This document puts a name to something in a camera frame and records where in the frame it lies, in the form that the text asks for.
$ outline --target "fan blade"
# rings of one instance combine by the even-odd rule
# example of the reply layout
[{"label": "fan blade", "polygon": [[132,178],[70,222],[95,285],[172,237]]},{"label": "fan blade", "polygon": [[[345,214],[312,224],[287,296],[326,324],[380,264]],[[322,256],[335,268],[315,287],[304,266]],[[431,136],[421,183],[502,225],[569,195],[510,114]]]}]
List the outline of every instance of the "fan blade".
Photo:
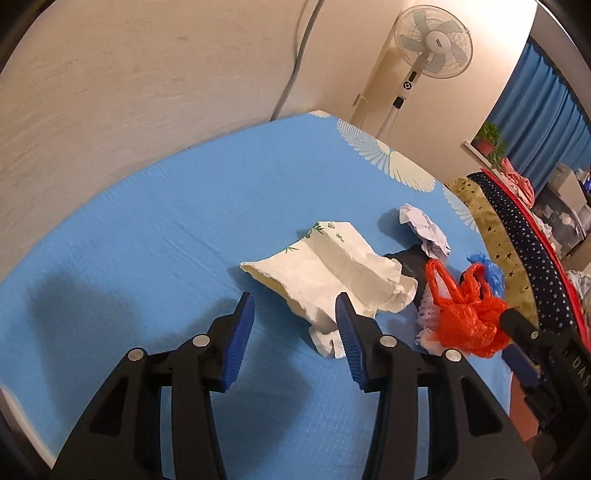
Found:
[{"label": "fan blade", "polygon": [[430,31],[429,25],[427,24],[427,12],[425,10],[417,10],[413,12],[413,18],[421,36],[425,38]]},{"label": "fan blade", "polygon": [[423,42],[408,38],[406,35],[400,35],[400,40],[402,41],[402,46],[407,50],[417,51],[419,53],[423,53],[425,51],[425,45]]},{"label": "fan blade", "polygon": [[460,67],[463,67],[468,62],[468,55],[454,42],[452,42],[452,55],[456,58]]},{"label": "fan blade", "polygon": [[447,22],[443,22],[442,24],[435,27],[435,30],[448,34],[451,32],[459,32],[461,29],[455,20],[448,20]]},{"label": "fan blade", "polygon": [[433,55],[431,63],[425,67],[425,70],[431,73],[439,73],[445,65],[447,57],[444,53],[436,53]]}]

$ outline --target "blue curtain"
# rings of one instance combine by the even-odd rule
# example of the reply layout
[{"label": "blue curtain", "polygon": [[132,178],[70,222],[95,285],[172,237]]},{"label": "blue curtain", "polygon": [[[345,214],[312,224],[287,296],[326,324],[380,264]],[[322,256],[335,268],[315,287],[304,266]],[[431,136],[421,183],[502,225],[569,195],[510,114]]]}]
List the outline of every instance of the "blue curtain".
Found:
[{"label": "blue curtain", "polygon": [[561,162],[587,170],[591,132],[569,88],[530,42],[488,118],[508,143],[506,156],[536,193]]}]

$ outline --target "crumpled paper bag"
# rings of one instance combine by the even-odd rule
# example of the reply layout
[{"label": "crumpled paper bag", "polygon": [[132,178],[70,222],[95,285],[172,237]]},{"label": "crumpled paper bag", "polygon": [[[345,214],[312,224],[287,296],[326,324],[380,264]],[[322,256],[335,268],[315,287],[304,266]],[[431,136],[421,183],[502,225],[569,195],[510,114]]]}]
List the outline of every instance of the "crumpled paper bag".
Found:
[{"label": "crumpled paper bag", "polygon": [[400,262],[377,255],[349,222],[317,222],[285,250],[240,267],[312,324],[312,341],[326,357],[345,355],[335,318],[339,293],[347,292],[359,315],[373,318],[377,310],[399,312],[417,291]]}]

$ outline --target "fan grille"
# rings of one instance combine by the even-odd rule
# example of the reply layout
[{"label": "fan grille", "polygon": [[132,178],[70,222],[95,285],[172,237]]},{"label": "fan grille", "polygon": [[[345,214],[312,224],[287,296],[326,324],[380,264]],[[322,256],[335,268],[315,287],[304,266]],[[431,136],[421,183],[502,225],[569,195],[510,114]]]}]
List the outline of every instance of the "fan grille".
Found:
[{"label": "fan grille", "polygon": [[420,10],[425,10],[426,22],[429,31],[437,30],[437,27],[444,22],[450,20],[456,22],[458,27],[456,31],[447,32],[446,35],[452,43],[455,43],[462,49],[467,57],[467,62],[464,65],[460,65],[455,56],[451,53],[448,53],[445,64],[439,72],[433,73],[428,69],[425,69],[425,71],[423,71],[423,75],[432,78],[447,79],[461,74],[468,68],[470,61],[472,60],[472,38],[470,37],[470,32],[468,32],[466,26],[454,15],[443,8],[434,7],[432,5],[416,5],[402,12],[394,29],[394,41],[396,42],[396,46],[398,47],[402,57],[409,65],[412,66],[417,60],[418,56],[421,54],[420,52],[405,48],[402,44],[403,36],[424,43],[423,36],[421,35],[419,27],[417,26],[414,18],[415,12]]}]

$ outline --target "crumpled tissue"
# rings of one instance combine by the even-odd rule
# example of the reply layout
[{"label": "crumpled tissue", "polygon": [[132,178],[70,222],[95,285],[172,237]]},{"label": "crumpled tissue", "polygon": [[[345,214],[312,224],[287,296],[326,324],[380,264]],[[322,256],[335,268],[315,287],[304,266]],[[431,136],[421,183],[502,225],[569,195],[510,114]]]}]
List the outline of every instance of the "crumpled tissue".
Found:
[{"label": "crumpled tissue", "polygon": [[423,251],[429,258],[447,265],[447,257],[452,248],[441,229],[421,209],[405,203],[400,209],[400,223],[410,223],[410,228],[423,240]]},{"label": "crumpled tissue", "polygon": [[[442,356],[443,352],[447,350],[437,337],[437,332],[431,330],[430,328],[424,328],[421,330],[414,341],[415,345],[422,346],[427,352],[431,355]],[[465,352],[464,350],[459,350],[464,357],[470,356],[470,352]]]}]

